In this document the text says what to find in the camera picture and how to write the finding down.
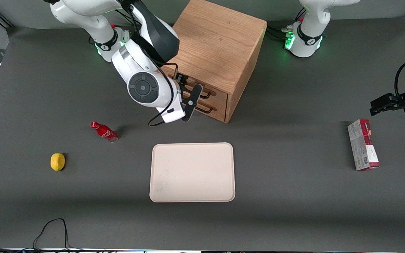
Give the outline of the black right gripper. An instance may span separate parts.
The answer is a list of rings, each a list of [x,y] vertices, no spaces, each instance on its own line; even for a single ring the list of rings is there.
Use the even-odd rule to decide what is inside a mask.
[[[191,93],[191,77],[181,73],[175,74],[175,81],[178,83],[180,93]]]

